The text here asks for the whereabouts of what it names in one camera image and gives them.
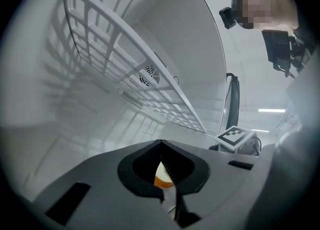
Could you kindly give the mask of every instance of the black slot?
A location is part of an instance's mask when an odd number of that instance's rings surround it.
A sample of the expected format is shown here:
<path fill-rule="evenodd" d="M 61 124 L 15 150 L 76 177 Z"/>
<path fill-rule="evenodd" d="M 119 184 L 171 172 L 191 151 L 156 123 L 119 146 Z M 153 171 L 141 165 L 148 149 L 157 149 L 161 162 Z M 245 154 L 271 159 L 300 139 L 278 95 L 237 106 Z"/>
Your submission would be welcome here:
<path fill-rule="evenodd" d="M 243 163 L 239 161 L 230 161 L 228 162 L 228 164 L 238 168 L 246 169 L 246 170 L 251 170 L 252 167 L 254 166 L 253 164 Z"/>
<path fill-rule="evenodd" d="M 85 197 L 90 186 L 75 183 L 47 212 L 46 215 L 61 225 L 65 225 L 79 203 Z"/>

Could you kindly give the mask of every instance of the ventilation fan grille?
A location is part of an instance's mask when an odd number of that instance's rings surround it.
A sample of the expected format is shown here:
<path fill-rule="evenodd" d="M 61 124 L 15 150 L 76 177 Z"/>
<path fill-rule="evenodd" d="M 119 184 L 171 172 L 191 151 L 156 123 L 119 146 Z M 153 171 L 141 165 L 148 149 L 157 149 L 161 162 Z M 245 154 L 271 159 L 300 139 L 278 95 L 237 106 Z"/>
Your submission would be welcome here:
<path fill-rule="evenodd" d="M 150 77 L 152 77 L 156 81 L 157 84 L 159 84 L 160 74 L 159 74 L 159 71 L 157 71 L 157 69 L 153 65 L 146 67 L 144 70 L 150 75 Z M 140 81 L 146 86 L 150 86 L 150 84 L 147 81 L 145 81 L 145 79 L 141 76 L 140 76 Z"/>

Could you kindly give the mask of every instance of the black device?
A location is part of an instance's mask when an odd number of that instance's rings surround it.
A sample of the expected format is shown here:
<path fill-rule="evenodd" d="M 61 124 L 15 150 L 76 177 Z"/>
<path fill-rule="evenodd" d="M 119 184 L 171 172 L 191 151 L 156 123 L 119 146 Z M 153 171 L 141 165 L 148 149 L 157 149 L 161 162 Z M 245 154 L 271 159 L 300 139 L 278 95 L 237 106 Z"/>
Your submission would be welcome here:
<path fill-rule="evenodd" d="M 236 24 L 236 20 L 233 17 L 232 9 L 230 7 L 225 7 L 219 11 L 225 28 L 230 29 Z"/>
<path fill-rule="evenodd" d="M 302 68 L 302 61 L 306 53 L 304 43 L 294 36 L 289 36 L 287 31 L 263 30 L 268 60 L 273 63 L 273 68 L 284 72 L 286 77 L 294 76 L 290 72 L 291 64 L 299 72 Z"/>

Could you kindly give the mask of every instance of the orange object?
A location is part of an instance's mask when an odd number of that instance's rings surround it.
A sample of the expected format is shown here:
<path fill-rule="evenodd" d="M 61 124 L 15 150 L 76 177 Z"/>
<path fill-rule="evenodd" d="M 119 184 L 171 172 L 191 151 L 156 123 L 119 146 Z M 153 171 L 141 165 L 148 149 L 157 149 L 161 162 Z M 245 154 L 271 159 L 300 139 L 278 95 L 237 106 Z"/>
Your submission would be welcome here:
<path fill-rule="evenodd" d="M 165 182 L 159 179 L 157 176 L 154 179 L 154 185 L 158 188 L 170 188 L 174 186 L 172 182 Z"/>

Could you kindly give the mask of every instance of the gray machine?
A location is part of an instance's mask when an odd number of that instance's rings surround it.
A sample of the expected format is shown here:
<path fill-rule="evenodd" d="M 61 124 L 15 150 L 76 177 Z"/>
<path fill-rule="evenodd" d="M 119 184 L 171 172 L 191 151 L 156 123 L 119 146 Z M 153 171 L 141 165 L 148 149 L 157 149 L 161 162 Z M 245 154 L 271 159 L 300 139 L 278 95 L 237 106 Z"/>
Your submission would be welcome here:
<path fill-rule="evenodd" d="M 135 144 L 87 159 L 27 206 L 51 229 L 269 229 L 306 193 L 317 170 L 320 124 L 313 113 L 320 94 L 301 87 L 319 81 L 319 69 L 312 60 L 288 89 L 302 128 L 259 156 L 164 140 Z M 163 206 L 165 192 L 150 183 L 160 161 L 176 188 L 174 220 Z"/>

